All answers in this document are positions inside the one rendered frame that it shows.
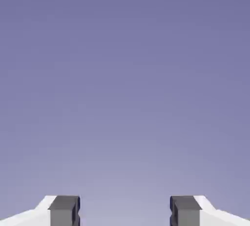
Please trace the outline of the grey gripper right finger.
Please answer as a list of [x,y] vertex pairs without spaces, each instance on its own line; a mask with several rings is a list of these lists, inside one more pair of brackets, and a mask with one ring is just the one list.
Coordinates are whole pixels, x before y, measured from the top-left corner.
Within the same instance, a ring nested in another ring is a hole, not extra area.
[[250,226],[250,220],[216,209],[204,195],[169,199],[169,226]]

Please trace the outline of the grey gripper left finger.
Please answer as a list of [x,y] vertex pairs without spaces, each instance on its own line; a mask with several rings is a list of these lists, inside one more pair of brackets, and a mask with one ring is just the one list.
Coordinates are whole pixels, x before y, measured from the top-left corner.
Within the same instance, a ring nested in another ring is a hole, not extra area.
[[0,220],[0,226],[81,226],[80,196],[46,195],[31,210]]

